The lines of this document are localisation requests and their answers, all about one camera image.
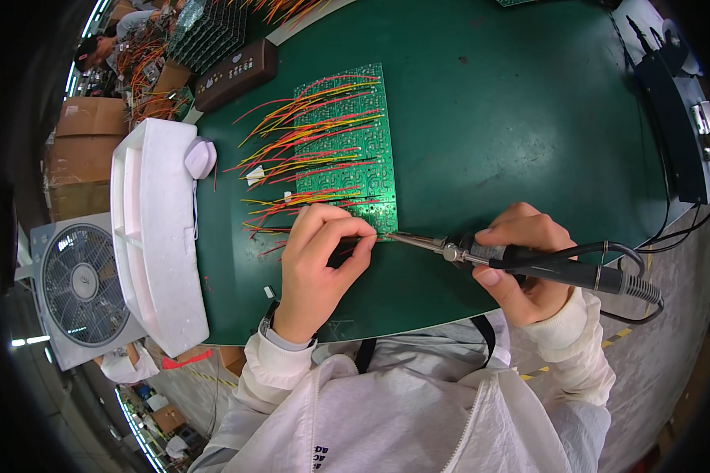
styrofoam box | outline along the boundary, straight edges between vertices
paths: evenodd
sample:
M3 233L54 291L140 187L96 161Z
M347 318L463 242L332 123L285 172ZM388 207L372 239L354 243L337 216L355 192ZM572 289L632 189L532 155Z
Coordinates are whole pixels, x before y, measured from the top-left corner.
M194 125L147 118L114 150L110 214L126 306L168 356L208 335L194 249L192 176L184 153Z

right hand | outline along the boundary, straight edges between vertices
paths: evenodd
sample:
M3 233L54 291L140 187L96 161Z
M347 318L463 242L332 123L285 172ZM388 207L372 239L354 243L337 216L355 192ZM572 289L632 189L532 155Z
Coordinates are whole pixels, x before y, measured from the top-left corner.
M566 229L524 202L510 205L488 229L476 233L475 239L482 245L516 244L544 253L576 246ZM554 316L573 292L572 286L536 278L526 279L519 287L511 274L486 265L475 267L473 277L500 304L505 317L516 327Z
M338 269L326 266L343 237L360 236L352 255ZM282 253L282 300L273 330L303 343L326 322L339 300L368 268L376 231L345 209L314 203L300 210Z

jacket zipper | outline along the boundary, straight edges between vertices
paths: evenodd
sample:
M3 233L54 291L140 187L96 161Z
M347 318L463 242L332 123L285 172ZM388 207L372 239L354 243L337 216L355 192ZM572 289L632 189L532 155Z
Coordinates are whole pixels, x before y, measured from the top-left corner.
M473 400L473 404L471 405L471 412L468 414L468 420L465 422L465 427L463 428L463 435L460 436L460 441L457 443L457 445L455 445L455 450L452 452L452 456L450 457L450 459L447 460L445 467L442 468L441 473L446 473L447 471L449 471L447 468L450 468L450 465L452 465L453 461L455 460L455 457L459 454L460 446L463 445L465 436L468 435L468 429L471 426L471 422L475 419L476 404L478 404L478 399L481 396L482 390L477 387L476 398Z
M355 373L357 373L357 366L355 365L355 362L353 362L350 359L350 356L346 356L345 358L348 359L350 362L350 365L352 365L353 369L355 370ZM310 442L310 471L315 471L316 470L316 461L313 460L312 458L316 454L316 418L318 417L316 413L316 409L318 409L318 396L321 394L321 377L320 377L320 372L318 372L318 375L316 376L316 394L313 397L313 402L312 402L312 426L310 427L310 433L312 437L312 441Z

fingernail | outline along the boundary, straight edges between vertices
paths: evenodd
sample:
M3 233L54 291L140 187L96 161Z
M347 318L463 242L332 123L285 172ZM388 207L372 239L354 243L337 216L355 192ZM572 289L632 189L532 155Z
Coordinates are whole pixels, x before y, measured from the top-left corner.
M485 288L491 288L496 283L500 282L500 270L490 268L489 270L480 272L474 276L474 278Z
M476 232L476 238L482 237L491 231L492 231L492 229L483 229L479 232Z

fan grille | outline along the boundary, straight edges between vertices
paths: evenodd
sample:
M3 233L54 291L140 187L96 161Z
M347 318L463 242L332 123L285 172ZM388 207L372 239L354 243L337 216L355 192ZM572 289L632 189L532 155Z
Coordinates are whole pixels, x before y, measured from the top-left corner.
M105 345L129 319L113 240L95 225L74 225L56 236L45 253L42 288L47 312L77 344Z

